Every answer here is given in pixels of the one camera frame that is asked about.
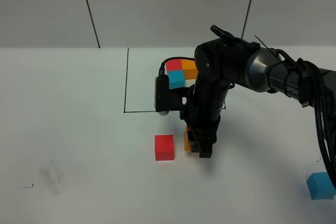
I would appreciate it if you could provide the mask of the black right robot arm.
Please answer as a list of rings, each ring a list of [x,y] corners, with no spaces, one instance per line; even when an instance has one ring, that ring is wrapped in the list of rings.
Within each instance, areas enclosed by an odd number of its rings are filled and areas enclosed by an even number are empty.
[[[201,158],[211,157],[229,89],[239,85],[255,92],[281,92],[303,107],[314,108],[321,157],[334,183],[335,72],[294,60],[285,51],[261,42],[234,37],[217,26],[211,31],[217,39],[195,49],[198,74],[187,95],[188,108],[180,114],[193,134],[192,151]]]

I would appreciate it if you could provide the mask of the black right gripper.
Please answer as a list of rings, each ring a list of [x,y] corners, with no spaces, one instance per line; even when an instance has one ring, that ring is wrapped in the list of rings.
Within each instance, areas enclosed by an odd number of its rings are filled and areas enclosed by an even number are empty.
[[[192,134],[189,135],[190,150],[200,158],[211,158],[220,122],[220,112],[225,108],[226,88],[194,87],[191,106],[180,112]]]

